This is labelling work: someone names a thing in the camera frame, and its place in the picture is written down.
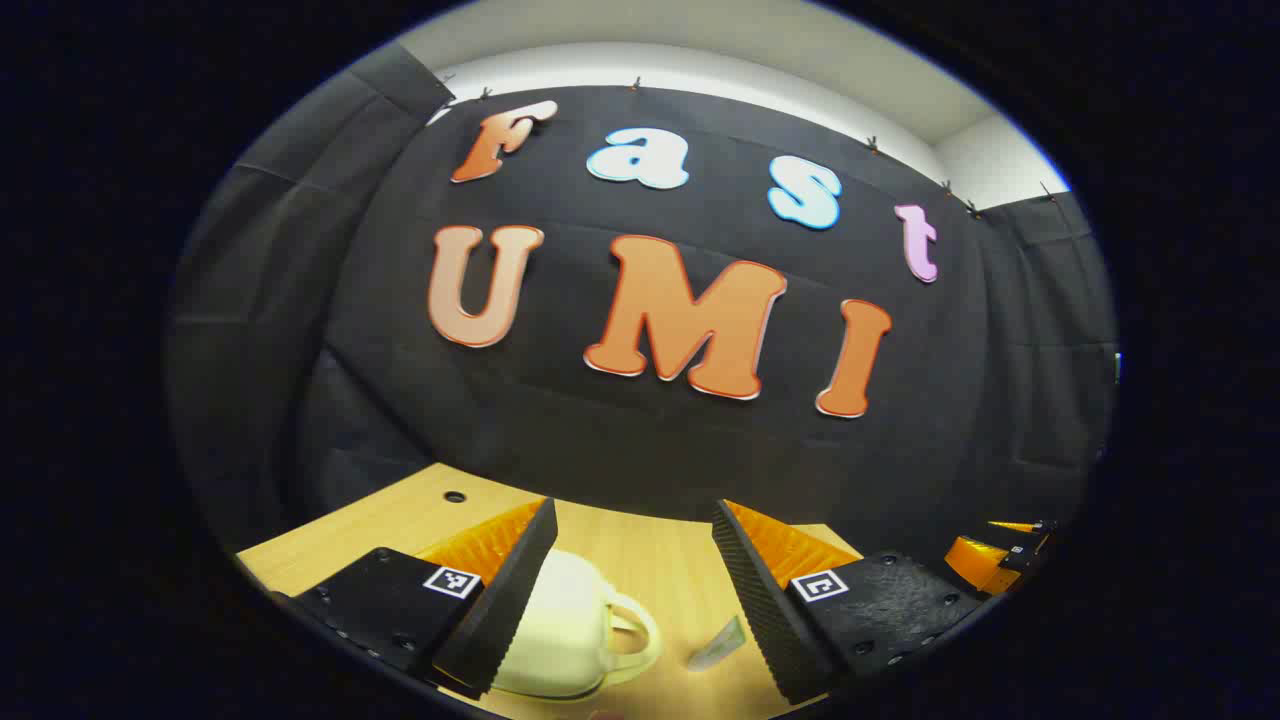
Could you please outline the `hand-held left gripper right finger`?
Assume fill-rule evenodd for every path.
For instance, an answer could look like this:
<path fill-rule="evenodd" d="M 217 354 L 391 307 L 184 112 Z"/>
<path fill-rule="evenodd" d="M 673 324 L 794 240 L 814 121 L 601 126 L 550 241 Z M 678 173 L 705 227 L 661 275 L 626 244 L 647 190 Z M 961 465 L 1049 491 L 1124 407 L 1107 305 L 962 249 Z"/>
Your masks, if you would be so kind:
<path fill-rule="evenodd" d="M 884 685 L 961 635 L 983 602 L 895 550 L 860 555 L 728 500 L 712 537 L 792 705 Z"/>

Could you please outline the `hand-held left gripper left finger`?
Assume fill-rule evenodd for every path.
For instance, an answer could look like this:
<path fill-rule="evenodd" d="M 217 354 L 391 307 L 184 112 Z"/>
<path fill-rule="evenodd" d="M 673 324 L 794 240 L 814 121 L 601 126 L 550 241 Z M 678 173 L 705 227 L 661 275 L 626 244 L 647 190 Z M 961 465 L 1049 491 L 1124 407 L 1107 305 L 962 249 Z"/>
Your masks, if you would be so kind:
<path fill-rule="evenodd" d="M 540 498 L 433 546 L 375 547 L 296 594 L 287 612 L 394 671 L 470 700 L 492 688 L 558 536 Z"/>

